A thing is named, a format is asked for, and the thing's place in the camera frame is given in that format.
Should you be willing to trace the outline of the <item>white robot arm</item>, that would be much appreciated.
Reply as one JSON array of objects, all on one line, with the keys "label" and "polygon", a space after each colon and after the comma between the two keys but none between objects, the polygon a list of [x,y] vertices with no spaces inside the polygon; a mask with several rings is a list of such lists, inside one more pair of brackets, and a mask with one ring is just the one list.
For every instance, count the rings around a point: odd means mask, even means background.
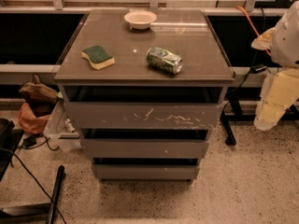
[{"label": "white robot arm", "polygon": [[254,126],[266,131],[299,99],[299,1],[291,5],[275,27],[253,40],[254,49],[271,53],[271,60],[282,67],[263,81],[261,101],[255,111]]}]

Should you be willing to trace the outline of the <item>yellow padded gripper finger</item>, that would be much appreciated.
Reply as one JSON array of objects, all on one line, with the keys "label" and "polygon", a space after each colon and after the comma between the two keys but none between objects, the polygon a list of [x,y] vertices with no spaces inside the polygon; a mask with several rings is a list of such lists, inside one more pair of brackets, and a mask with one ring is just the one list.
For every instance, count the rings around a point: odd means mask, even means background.
[{"label": "yellow padded gripper finger", "polygon": [[265,32],[263,32],[261,35],[259,35],[257,38],[255,38],[252,41],[251,46],[254,49],[258,49],[258,50],[270,49],[274,31],[275,31],[274,27],[266,30]]},{"label": "yellow padded gripper finger", "polygon": [[299,70],[288,68],[275,75],[268,74],[263,81],[260,97],[254,126],[267,131],[276,126],[286,110],[299,99]]}]

